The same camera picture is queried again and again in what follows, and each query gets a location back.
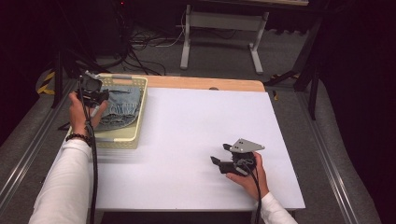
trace clothing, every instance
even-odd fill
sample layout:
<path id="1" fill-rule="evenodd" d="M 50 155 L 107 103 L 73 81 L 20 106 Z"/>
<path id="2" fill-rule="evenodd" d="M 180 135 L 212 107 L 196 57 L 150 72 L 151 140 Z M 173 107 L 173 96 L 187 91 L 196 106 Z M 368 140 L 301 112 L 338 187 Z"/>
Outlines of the clothing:
<path id="1" fill-rule="evenodd" d="M 133 86 L 105 86 L 108 90 L 107 108 L 96 131 L 114 130 L 132 124 L 139 115 L 140 89 Z"/>
<path id="2" fill-rule="evenodd" d="M 262 219 L 266 224 L 294 224 L 294 218 L 269 192 L 262 198 Z"/>
<path id="3" fill-rule="evenodd" d="M 85 224 L 90 200 L 88 162 L 91 149 L 79 139 L 64 143 L 61 158 L 49 171 L 35 200 L 30 224 Z M 294 224 L 293 217 L 271 192 L 262 198 L 262 219 L 266 224 Z"/>

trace hand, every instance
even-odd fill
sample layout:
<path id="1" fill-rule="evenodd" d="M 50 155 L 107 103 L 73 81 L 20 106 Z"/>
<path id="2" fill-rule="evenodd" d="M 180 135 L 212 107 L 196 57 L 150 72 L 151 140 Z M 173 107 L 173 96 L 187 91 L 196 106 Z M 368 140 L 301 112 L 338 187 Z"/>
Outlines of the hand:
<path id="1" fill-rule="evenodd" d="M 267 176 L 265 174 L 264 168 L 262 167 L 262 155 L 257 152 L 253 152 L 254 158 L 256 159 L 256 169 L 252 171 L 252 173 L 256 176 L 256 170 L 258 176 L 256 178 L 259 180 L 259 186 L 261 191 L 262 198 L 269 192 L 268 185 L 267 185 Z M 237 183 L 238 185 L 242 186 L 245 191 L 254 199 L 259 199 L 259 192 L 257 191 L 256 184 L 252 176 L 241 176 L 235 175 L 232 173 L 228 173 L 227 178 L 231 179 L 233 182 Z"/>
<path id="2" fill-rule="evenodd" d="M 73 133 L 80 133 L 85 136 L 88 135 L 87 130 L 85 129 L 85 115 L 84 110 L 82 109 L 82 103 L 77 98 L 77 94 L 75 92 L 69 93 L 69 99 L 71 101 L 71 105 L 69 107 L 70 113 L 70 125 L 72 126 Z M 99 110 L 96 115 L 91 118 L 92 127 L 96 127 L 99 124 L 100 118 L 102 117 L 103 112 L 107 108 L 107 101 L 103 101 L 99 106 Z M 87 113 L 91 114 L 93 108 L 87 107 Z"/>

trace denim clothing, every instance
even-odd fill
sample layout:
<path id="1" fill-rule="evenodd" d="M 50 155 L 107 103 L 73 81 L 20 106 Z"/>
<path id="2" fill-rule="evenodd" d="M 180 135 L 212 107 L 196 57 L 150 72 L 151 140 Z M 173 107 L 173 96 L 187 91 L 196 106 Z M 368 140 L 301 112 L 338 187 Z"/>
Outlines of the denim clothing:
<path id="1" fill-rule="evenodd" d="M 126 127 L 139 115 L 140 89 L 132 86 L 105 86 L 108 89 L 108 105 L 96 131 Z"/>

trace gray carpet floor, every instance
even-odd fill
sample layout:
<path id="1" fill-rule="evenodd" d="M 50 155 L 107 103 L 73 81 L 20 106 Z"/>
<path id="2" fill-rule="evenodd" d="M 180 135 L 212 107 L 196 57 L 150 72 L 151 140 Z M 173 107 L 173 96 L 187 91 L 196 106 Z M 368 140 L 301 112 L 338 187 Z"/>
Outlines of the gray carpet floor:
<path id="1" fill-rule="evenodd" d="M 232 33 L 218 32 L 218 34 L 229 36 Z M 224 39 L 213 35 L 212 32 L 194 31 L 191 37 L 190 61 L 187 70 L 179 68 L 182 41 L 176 42 L 171 47 L 146 47 L 136 51 L 136 55 L 142 61 L 163 64 L 168 76 L 267 81 L 271 75 L 283 74 L 292 68 L 306 38 L 306 35 L 297 33 L 276 35 L 273 31 L 264 32 L 259 47 L 264 74 L 258 76 L 254 71 L 248 51 L 248 43 L 254 39 L 254 36 L 255 34 L 251 32 L 236 32 L 232 38 Z M 98 60 L 99 63 L 108 61 L 111 59 Z M 144 65 L 160 73 L 163 72 L 162 68 L 156 64 L 144 63 Z M 126 63 L 109 68 L 109 70 L 113 73 L 143 73 L 142 70 L 131 70 Z M 64 83 L 66 84 L 68 81 L 74 82 L 75 80 L 65 79 Z M 318 153 L 318 143 L 309 128 L 310 122 L 313 121 L 304 116 L 306 108 L 299 104 L 297 97 L 299 93 L 292 90 L 292 83 L 293 80 L 286 80 L 276 87 L 266 87 L 266 89 L 276 91 L 278 95 L 277 100 L 272 98 L 273 107 L 306 204 L 305 209 L 296 212 L 296 220 L 299 223 L 348 223 L 345 221 L 339 203 L 334 196 L 332 185 Z M 308 92 L 301 94 L 307 97 Z M 39 101 L 1 146 L 1 186 L 7 183 L 13 168 L 18 164 L 26 148 L 29 147 L 35 133 L 50 112 L 51 103 L 52 96 L 41 95 Z M 35 197 L 42 187 L 41 182 L 48 173 L 66 135 L 66 131 L 58 131 L 57 128 L 68 121 L 67 108 L 68 103 L 60 109 L 56 120 L 49 127 L 44 144 L 40 146 L 30 169 L 0 216 L 0 223 L 28 222 L 33 212 Z M 370 195 L 348 158 L 332 112 L 331 102 L 321 83 L 319 83 L 316 110 L 317 120 L 315 123 L 319 127 L 332 161 L 344 182 L 357 220 L 359 223 L 381 223 Z M 103 213 L 98 212 L 97 214 L 97 223 L 100 223 Z"/>

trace forearm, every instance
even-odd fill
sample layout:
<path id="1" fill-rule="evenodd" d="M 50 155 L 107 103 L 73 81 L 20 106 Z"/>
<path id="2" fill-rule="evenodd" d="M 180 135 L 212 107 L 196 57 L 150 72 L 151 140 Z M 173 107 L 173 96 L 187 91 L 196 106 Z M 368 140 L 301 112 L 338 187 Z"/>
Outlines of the forearm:
<path id="1" fill-rule="evenodd" d="M 86 223 L 91 149 L 77 139 L 68 141 L 63 148 L 35 201 L 30 223 Z"/>
<path id="2" fill-rule="evenodd" d="M 271 192 L 262 198 L 262 219 L 267 224 L 297 223 Z"/>

